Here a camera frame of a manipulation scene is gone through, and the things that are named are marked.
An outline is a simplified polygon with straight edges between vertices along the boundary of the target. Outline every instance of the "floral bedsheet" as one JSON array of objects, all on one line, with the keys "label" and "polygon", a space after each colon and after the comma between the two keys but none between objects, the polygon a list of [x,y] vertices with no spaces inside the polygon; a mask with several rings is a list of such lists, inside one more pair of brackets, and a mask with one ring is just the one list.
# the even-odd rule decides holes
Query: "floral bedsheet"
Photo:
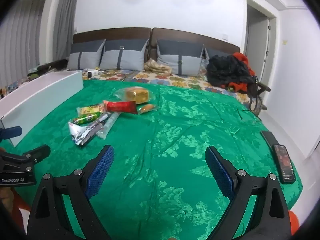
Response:
[{"label": "floral bedsheet", "polygon": [[[187,76],[178,76],[172,74],[170,76],[161,76],[153,72],[146,71],[132,71],[132,70],[99,70],[99,74],[88,78],[88,71],[83,71],[84,80],[112,80],[112,81],[129,81],[137,83],[150,83],[150,84],[159,84],[166,86],[181,87],[186,89],[196,89],[196,90],[206,90],[214,93],[219,93],[223,95],[231,96],[237,99],[241,104],[243,104],[247,109],[250,109],[250,98],[248,95],[241,93],[229,92],[220,87],[214,87],[208,82],[204,81],[202,78],[198,77],[187,77]],[[25,83],[30,82],[28,79],[24,79],[14,84],[8,86],[7,88],[2,89],[2,96],[9,94],[18,87],[24,85]],[[261,110],[261,100],[258,99],[257,107],[255,107],[255,98],[252,99],[251,111],[256,115],[260,113]]]}]

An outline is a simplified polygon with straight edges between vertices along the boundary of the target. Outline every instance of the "gray curtain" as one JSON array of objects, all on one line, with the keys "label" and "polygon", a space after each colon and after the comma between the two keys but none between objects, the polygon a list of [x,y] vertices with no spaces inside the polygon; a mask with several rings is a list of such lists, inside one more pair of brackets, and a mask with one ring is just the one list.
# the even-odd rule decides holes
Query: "gray curtain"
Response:
[{"label": "gray curtain", "polygon": [[0,88],[39,64],[39,32],[45,0],[19,0],[0,25]]},{"label": "gray curtain", "polygon": [[59,0],[53,32],[53,61],[69,57],[77,0]]}]

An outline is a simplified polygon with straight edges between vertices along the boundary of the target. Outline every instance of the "blue handle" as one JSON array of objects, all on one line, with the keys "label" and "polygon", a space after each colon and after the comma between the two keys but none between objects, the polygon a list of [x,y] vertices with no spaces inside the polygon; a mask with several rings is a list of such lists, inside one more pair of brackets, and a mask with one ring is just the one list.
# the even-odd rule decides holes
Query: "blue handle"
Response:
[{"label": "blue handle", "polygon": [[21,134],[22,134],[22,128],[20,126],[2,128],[0,129],[0,141],[17,137],[17,136],[20,136]]}]

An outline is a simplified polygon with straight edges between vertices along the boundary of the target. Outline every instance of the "black jacket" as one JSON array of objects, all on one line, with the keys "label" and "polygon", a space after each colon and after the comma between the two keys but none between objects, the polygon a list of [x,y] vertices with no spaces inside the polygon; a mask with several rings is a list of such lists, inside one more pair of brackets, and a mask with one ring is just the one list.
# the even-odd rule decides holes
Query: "black jacket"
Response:
[{"label": "black jacket", "polygon": [[247,65],[236,57],[214,56],[207,65],[208,82],[215,87],[228,85],[229,83],[255,83],[255,77],[251,76]]}]

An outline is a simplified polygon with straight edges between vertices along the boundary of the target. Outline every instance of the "clothing pile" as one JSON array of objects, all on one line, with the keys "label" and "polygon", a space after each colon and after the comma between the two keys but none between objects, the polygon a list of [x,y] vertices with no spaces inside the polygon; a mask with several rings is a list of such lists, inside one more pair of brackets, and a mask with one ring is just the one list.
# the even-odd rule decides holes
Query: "clothing pile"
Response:
[{"label": "clothing pile", "polygon": [[207,65],[207,79],[212,86],[231,88],[233,92],[247,93],[247,84],[256,82],[255,72],[248,58],[239,52],[227,57],[214,56]]}]

